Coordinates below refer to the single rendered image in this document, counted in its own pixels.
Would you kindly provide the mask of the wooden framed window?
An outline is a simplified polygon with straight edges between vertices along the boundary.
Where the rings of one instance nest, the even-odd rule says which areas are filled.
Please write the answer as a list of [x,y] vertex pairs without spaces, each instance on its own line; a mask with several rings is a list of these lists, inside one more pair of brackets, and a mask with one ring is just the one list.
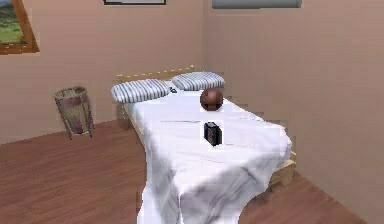
[[0,55],[39,51],[22,0],[0,0]]

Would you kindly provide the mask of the brown basketball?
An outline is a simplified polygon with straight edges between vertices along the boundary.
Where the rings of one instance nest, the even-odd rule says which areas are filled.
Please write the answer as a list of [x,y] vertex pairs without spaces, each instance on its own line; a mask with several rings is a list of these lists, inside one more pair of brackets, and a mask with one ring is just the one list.
[[223,94],[216,88],[209,88],[200,95],[200,104],[206,111],[217,111],[223,104]]

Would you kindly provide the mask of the dark framed wall picture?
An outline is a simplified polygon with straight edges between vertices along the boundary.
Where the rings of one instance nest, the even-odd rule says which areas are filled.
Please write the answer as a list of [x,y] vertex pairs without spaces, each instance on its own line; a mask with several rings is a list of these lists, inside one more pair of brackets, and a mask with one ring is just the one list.
[[103,0],[104,5],[166,5],[167,0]]

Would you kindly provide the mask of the white bed with wooden frame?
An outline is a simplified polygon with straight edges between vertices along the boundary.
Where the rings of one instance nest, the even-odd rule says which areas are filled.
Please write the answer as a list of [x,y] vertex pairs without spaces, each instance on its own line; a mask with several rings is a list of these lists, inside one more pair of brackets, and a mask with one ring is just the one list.
[[[146,156],[137,224],[238,224],[247,203],[268,189],[290,159],[292,142],[283,126],[224,97],[219,110],[206,111],[200,104],[204,90],[184,91],[172,83],[190,72],[196,71],[120,82],[158,79],[170,88],[161,98],[120,103]],[[207,122],[220,127],[220,145],[204,139]]]

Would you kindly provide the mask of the striped grey pillow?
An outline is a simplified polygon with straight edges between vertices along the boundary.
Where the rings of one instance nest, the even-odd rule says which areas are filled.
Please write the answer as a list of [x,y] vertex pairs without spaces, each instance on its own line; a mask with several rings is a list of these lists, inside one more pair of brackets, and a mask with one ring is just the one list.
[[208,88],[222,87],[225,80],[213,72],[190,72],[180,74],[171,79],[172,83],[184,91],[199,91]]
[[117,84],[111,94],[118,103],[137,103],[167,96],[170,88],[165,81],[145,79]]

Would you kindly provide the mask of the black alarm clock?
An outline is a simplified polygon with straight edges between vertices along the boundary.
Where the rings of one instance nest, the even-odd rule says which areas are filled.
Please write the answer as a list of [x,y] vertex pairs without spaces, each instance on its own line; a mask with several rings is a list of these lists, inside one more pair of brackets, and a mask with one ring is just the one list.
[[222,131],[214,122],[204,124],[204,139],[212,146],[217,146],[222,143]]

